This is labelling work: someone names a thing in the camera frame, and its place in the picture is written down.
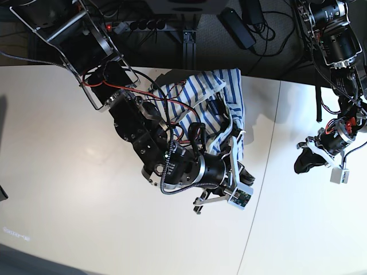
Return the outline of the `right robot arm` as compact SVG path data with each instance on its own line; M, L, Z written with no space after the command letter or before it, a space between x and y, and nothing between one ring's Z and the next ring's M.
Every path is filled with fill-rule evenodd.
M201 188L207 203L244 209L254 177L242 164L244 104L237 69L138 88L146 75L114 44L112 27L91 1L2 1L38 38L56 49L89 102L108 110L117 134L143 162L142 175L166 195Z

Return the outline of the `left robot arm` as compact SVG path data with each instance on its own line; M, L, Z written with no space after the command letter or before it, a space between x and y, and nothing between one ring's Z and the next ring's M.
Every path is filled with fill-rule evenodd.
M349 19L349 1L295 1L311 41L317 74L338 97L339 110L316 136L298 143L297 174L319 166L344 170L345 149L366 132L366 58Z

